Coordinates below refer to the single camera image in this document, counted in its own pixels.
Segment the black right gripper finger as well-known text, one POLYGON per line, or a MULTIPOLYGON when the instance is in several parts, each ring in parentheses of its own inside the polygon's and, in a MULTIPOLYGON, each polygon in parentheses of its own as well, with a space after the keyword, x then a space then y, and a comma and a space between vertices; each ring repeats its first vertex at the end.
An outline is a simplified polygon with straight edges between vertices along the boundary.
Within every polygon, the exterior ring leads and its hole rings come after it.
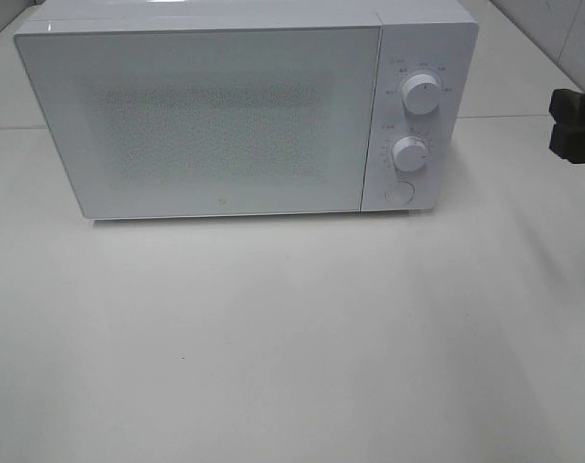
POLYGON ((555 89, 549 114, 554 120, 549 149, 571 164, 585 164, 585 93, 555 89))

